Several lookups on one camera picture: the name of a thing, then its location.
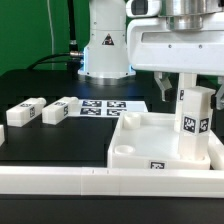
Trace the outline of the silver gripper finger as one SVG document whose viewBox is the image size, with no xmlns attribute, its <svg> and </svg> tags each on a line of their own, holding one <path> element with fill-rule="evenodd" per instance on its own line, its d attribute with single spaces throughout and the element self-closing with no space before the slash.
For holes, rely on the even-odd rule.
<svg viewBox="0 0 224 224">
<path fill-rule="evenodd" d="M 215 108 L 217 110 L 224 109 L 224 76 L 218 77 L 219 90 L 215 94 Z"/>
</svg>

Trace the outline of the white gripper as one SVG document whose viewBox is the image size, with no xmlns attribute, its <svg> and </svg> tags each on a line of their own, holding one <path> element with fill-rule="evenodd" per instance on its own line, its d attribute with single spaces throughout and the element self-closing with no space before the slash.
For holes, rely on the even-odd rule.
<svg viewBox="0 0 224 224">
<path fill-rule="evenodd" d="M 171 73 L 224 76 L 224 16 L 205 16 L 200 30 L 171 31 L 165 18 L 132 20 L 127 29 L 129 62 L 134 69 L 159 71 L 154 79 L 170 101 Z"/>
</svg>

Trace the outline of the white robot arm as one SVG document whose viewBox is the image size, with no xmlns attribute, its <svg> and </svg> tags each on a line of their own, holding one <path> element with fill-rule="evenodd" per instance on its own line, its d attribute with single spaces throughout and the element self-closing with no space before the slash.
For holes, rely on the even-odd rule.
<svg viewBox="0 0 224 224">
<path fill-rule="evenodd" d="M 224 0 L 89 0 L 90 41 L 79 74 L 102 85 L 137 70 L 218 78 L 213 105 L 224 109 Z"/>
</svg>

